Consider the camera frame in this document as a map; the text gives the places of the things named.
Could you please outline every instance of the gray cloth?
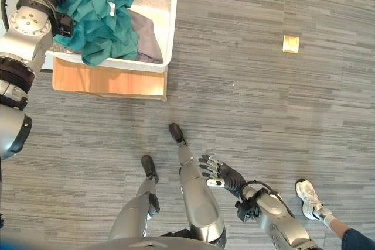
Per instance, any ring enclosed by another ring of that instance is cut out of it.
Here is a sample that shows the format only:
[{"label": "gray cloth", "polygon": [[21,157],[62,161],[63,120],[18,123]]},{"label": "gray cloth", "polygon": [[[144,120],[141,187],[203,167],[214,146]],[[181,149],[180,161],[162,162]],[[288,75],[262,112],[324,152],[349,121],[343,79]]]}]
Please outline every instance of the gray cloth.
[{"label": "gray cloth", "polygon": [[154,33],[154,23],[139,13],[128,10],[133,30],[139,35],[137,61],[162,64],[163,57]]}]

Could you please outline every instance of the ankle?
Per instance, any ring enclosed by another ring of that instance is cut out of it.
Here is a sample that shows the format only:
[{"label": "ankle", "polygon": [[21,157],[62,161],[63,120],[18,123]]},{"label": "ankle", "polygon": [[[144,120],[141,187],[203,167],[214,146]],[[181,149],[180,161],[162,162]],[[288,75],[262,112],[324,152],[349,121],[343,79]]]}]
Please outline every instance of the ankle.
[{"label": "ankle", "polygon": [[314,210],[313,216],[316,217],[319,221],[324,223],[328,228],[330,223],[336,219],[330,209],[328,208],[320,208],[319,210]]},{"label": "ankle", "polygon": [[177,142],[177,145],[178,146],[188,146],[188,144],[186,143],[185,139],[179,140],[179,142]]},{"label": "ankle", "polygon": [[157,184],[159,182],[159,177],[156,175],[156,173],[153,173],[153,174],[147,176],[147,179],[149,179],[151,181],[154,181],[155,184]]}]

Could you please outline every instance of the white sneaker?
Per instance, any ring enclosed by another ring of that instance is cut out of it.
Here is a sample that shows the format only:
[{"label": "white sneaker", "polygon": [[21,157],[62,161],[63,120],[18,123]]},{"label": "white sneaker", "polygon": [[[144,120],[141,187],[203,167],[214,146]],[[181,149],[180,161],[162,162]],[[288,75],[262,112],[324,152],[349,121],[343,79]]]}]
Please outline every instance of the white sneaker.
[{"label": "white sneaker", "polygon": [[295,183],[295,191],[302,200],[302,212],[305,217],[310,220],[321,220],[319,211],[322,211],[324,205],[320,202],[312,184],[306,179],[300,179]]}]

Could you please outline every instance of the black joint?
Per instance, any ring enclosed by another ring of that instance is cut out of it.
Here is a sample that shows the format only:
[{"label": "black joint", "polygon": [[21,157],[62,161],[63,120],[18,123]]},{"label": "black joint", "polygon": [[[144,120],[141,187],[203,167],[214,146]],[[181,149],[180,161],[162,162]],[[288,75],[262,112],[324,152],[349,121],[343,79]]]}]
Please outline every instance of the black joint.
[{"label": "black joint", "polygon": [[19,102],[12,100],[11,98],[0,96],[0,104],[6,105],[11,108],[17,108],[20,111],[23,111],[23,109],[28,104],[28,99],[26,97],[22,97]]},{"label": "black joint", "polygon": [[59,23],[59,30],[57,31],[57,33],[62,36],[71,37],[73,34],[74,26],[73,19],[67,14],[61,13],[57,13],[57,17]]},{"label": "black joint", "polygon": [[26,139],[30,134],[32,125],[33,122],[31,118],[25,114],[25,117],[22,122],[22,127],[20,128],[18,135],[15,138],[11,147],[3,155],[3,159],[7,159],[16,153],[19,153],[22,150],[23,145],[25,144]]},{"label": "black joint", "polygon": [[58,34],[58,30],[59,30],[59,24],[57,22],[58,19],[55,19],[52,10],[48,6],[46,6],[44,4],[41,4],[41,3],[37,2],[37,1],[34,1],[34,0],[19,0],[17,2],[17,10],[21,6],[34,8],[34,9],[37,9],[37,10],[45,13],[48,16],[48,20],[51,23],[52,35],[55,36],[56,34]]},{"label": "black joint", "polygon": [[9,57],[0,57],[0,79],[28,93],[34,81],[34,74],[22,62]]},{"label": "black joint", "polygon": [[249,199],[243,198],[244,201],[242,203],[239,201],[236,202],[235,207],[237,208],[237,216],[242,222],[246,222],[249,219],[260,216],[257,199],[264,193],[267,193],[267,190],[265,188],[261,188],[255,193],[255,195],[253,195]]},{"label": "black joint", "polygon": [[148,208],[148,214],[151,217],[153,217],[160,212],[159,200],[156,197],[156,194],[154,194],[154,193],[148,194],[148,200],[149,200],[149,203],[150,203],[150,207]]}]

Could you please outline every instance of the person's leg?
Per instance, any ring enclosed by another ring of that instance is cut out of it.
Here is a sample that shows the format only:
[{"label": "person's leg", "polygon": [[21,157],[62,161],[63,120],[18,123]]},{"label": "person's leg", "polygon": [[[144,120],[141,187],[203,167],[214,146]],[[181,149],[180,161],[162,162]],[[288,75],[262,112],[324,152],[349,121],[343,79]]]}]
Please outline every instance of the person's leg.
[{"label": "person's leg", "polygon": [[139,187],[136,197],[122,208],[108,236],[108,240],[144,237],[146,235],[147,220],[159,213],[160,208],[155,188],[159,178],[150,156],[145,155],[142,157],[142,166],[147,178]]},{"label": "person's leg", "polygon": [[375,250],[375,242],[360,232],[350,228],[332,215],[330,209],[320,202],[312,184],[298,180],[295,186],[298,197],[302,200],[302,212],[308,219],[319,220],[330,228],[341,240],[343,250]]},{"label": "person's leg", "polygon": [[345,224],[344,222],[341,222],[339,219],[335,218],[333,219],[329,226],[328,226],[340,239],[343,238],[344,236],[344,233],[346,233],[346,231],[349,228],[349,226],[347,224]]},{"label": "person's leg", "polygon": [[170,124],[169,131],[179,147],[180,180],[191,236],[224,248],[224,219],[215,196],[200,174],[180,127]]}]

